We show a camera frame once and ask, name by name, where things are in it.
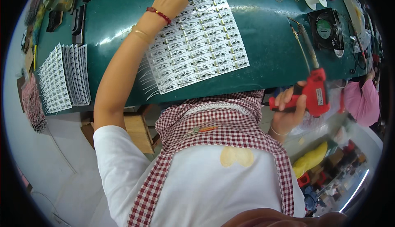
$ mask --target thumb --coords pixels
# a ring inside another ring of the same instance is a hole
[[[302,94],[296,101],[296,110],[294,113],[294,122],[295,124],[299,124],[304,116],[304,111],[306,110],[306,99],[307,96]]]

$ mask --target finger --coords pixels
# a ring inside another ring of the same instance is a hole
[[[306,110],[307,96],[302,94],[296,101],[296,110],[294,113],[294,124],[299,124],[303,120],[304,111]]]
[[[296,82],[296,84],[298,84],[299,86],[306,86],[307,81],[298,81],[298,82]]]
[[[294,87],[288,88],[285,91],[284,103],[289,103],[291,101],[292,95],[294,94]]]
[[[275,105],[275,106],[279,106],[279,104],[280,104],[280,99],[281,99],[281,95],[283,95],[283,92],[280,92],[280,93],[277,95],[276,100],[274,101],[274,105]]]
[[[281,95],[281,98],[280,98],[280,104],[279,104],[280,111],[283,111],[285,108],[284,98],[285,98],[285,92]]]

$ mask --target lace trim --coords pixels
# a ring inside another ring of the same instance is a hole
[[[237,105],[237,104],[233,104],[233,103],[210,103],[210,104],[205,104],[205,105],[200,105],[198,107],[192,108],[190,110],[188,110],[184,116],[196,113],[196,112],[200,112],[200,111],[206,111],[208,109],[226,109],[226,108],[231,108],[234,110],[237,110],[241,113],[243,113],[244,115],[249,116],[250,113],[249,111],[247,111],[247,109],[245,109],[244,107]]]

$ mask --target yellow bag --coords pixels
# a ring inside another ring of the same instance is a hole
[[[325,141],[313,151],[309,151],[303,157],[299,158],[292,166],[296,178],[301,177],[306,171],[318,165],[325,157],[327,149],[328,143]]]

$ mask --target red beaded bracelet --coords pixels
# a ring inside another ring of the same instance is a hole
[[[156,10],[154,7],[148,7],[148,8],[146,9],[146,11],[150,11],[150,12],[157,13],[158,15],[162,16],[162,17],[167,21],[167,24],[170,24],[170,23],[171,23],[171,20],[169,19],[169,17],[167,17],[166,15],[162,14],[161,12],[159,12],[158,10]]]

